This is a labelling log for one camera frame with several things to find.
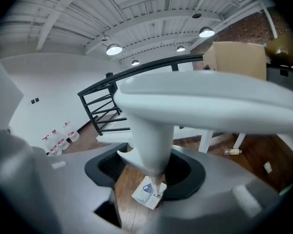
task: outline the white plastic part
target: white plastic part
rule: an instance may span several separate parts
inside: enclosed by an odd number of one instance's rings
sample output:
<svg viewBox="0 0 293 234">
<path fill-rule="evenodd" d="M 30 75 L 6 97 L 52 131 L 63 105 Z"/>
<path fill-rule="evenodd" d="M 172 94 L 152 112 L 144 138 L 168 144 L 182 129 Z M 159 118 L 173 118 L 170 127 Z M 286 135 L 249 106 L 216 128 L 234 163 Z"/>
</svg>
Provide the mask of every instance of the white plastic part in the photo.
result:
<svg viewBox="0 0 293 234">
<path fill-rule="evenodd" d="M 120 155 L 154 178 L 155 187 L 169 161 L 174 125 L 244 134 L 293 132 L 293 92 L 241 75 L 198 71 L 130 77 L 114 100 L 127 116 L 135 144 Z"/>
<path fill-rule="evenodd" d="M 209 145 L 211 143 L 211 138 L 213 136 L 213 131 L 205 130 L 205 132 L 201 136 L 199 152 L 207 153 L 209 150 Z"/>
<path fill-rule="evenodd" d="M 162 180 L 163 180 L 163 175 L 157 175 L 157 176 L 153 176 L 150 177 L 151 179 L 151 185 L 154 191 L 155 196 L 158 195 L 160 188 L 161 188 L 161 184 L 162 184 Z"/>
<path fill-rule="evenodd" d="M 262 211 L 262 208 L 255 197 L 248 191 L 245 185 L 238 185 L 232 189 L 238 205 L 248 217 L 254 217 Z"/>
</svg>

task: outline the white ceiling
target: white ceiling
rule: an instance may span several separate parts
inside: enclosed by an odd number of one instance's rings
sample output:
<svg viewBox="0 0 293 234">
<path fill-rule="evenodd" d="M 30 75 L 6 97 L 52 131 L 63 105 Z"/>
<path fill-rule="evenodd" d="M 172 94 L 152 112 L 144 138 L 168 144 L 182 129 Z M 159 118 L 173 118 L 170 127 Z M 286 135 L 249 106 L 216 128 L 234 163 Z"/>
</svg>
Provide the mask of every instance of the white ceiling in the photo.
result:
<svg viewBox="0 0 293 234">
<path fill-rule="evenodd" d="M 18 0 L 0 21 L 0 44 L 30 42 L 83 48 L 86 55 L 105 54 L 112 42 L 124 59 L 157 47 L 200 39 L 204 26 L 219 28 L 255 0 Z M 201 13 L 192 19 L 194 12 Z M 109 41 L 102 42 L 106 35 Z"/>
</svg>

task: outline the cardboard box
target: cardboard box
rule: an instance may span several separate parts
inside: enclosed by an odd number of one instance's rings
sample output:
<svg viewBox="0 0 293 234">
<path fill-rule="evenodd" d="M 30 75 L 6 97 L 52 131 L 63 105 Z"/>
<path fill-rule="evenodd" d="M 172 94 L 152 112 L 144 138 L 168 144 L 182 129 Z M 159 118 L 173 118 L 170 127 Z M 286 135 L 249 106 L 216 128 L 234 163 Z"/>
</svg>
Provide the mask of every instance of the cardboard box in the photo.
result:
<svg viewBox="0 0 293 234">
<path fill-rule="evenodd" d="M 162 199 L 163 193 L 166 188 L 167 185 L 162 183 L 158 195 L 155 195 L 151 185 L 151 179 L 149 178 L 149 176 L 145 176 L 145 178 L 142 180 L 138 188 L 133 192 L 131 196 L 140 204 L 154 210 Z"/>
<path fill-rule="evenodd" d="M 293 36 L 290 33 L 274 39 L 265 47 L 266 55 L 273 65 L 293 66 Z"/>
<path fill-rule="evenodd" d="M 203 55 L 211 70 L 241 74 L 266 80 L 266 55 L 263 45 L 243 42 L 213 42 Z"/>
</svg>

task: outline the water bottle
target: water bottle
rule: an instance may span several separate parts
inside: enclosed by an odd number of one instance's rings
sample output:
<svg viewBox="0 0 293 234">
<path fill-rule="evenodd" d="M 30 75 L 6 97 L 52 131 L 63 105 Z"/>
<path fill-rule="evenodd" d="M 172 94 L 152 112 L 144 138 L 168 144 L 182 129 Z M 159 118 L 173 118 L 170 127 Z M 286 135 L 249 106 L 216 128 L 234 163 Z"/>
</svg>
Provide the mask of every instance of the water bottle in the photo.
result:
<svg viewBox="0 0 293 234">
<path fill-rule="evenodd" d="M 64 127 L 64 130 L 65 130 L 67 136 L 70 138 L 70 140 L 75 142 L 79 138 L 79 133 L 77 133 L 76 130 L 73 130 L 69 123 L 70 122 L 66 122 L 63 127 Z"/>
<path fill-rule="evenodd" d="M 49 151 L 48 156 L 55 156 L 55 155 L 61 155 L 62 150 L 58 147 L 58 145 L 55 143 L 55 141 L 51 138 L 49 138 L 49 135 L 44 137 L 42 140 L 44 140 L 44 144 Z"/>
<path fill-rule="evenodd" d="M 62 149 L 65 150 L 68 148 L 69 143 L 67 142 L 65 136 L 61 133 L 58 133 L 56 130 L 52 131 L 53 138 L 57 142 L 58 146 Z"/>
<path fill-rule="evenodd" d="M 224 151 L 224 155 L 239 155 L 240 153 L 242 153 L 242 150 L 240 149 L 230 149 Z"/>
</svg>

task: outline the paper on floor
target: paper on floor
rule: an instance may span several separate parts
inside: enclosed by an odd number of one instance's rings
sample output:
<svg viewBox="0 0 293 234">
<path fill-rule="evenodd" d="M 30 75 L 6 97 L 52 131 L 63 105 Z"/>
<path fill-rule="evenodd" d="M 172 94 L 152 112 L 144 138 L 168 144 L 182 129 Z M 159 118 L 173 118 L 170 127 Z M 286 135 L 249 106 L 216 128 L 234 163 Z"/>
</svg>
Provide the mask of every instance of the paper on floor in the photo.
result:
<svg viewBox="0 0 293 234">
<path fill-rule="evenodd" d="M 162 183 L 160 191 L 157 196 L 155 196 L 154 191 L 151 186 L 151 179 L 148 176 L 142 180 L 138 188 L 131 195 L 140 204 L 154 210 L 158 203 L 161 201 L 163 192 L 166 190 L 167 185 Z"/>
<path fill-rule="evenodd" d="M 60 161 L 60 162 L 57 162 L 57 163 L 53 163 L 52 167 L 55 170 L 55 169 L 61 168 L 61 167 L 66 166 L 66 165 L 67 165 L 66 162 Z"/>
</svg>

